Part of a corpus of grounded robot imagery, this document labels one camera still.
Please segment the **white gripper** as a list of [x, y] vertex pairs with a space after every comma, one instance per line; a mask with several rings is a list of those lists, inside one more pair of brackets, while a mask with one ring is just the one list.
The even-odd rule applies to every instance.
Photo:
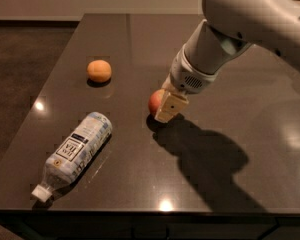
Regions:
[[165, 91], [155, 119], [161, 123], [172, 120], [189, 104], [188, 99], [180, 95], [200, 93], [216, 79], [218, 69], [219, 62], [213, 56], [207, 59], [202, 56], [189, 59], [186, 46], [183, 45], [173, 59], [169, 74], [162, 85]]

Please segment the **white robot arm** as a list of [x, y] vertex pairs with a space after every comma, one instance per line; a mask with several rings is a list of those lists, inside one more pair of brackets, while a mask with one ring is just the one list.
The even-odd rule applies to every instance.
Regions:
[[169, 122], [187, 96], [212, 83], [221, 67], [259, 45], [300, 72], [300, 5], [293, 0], [202, 0], [204, 19], [182, 46], [162, 85], [155, 119]]

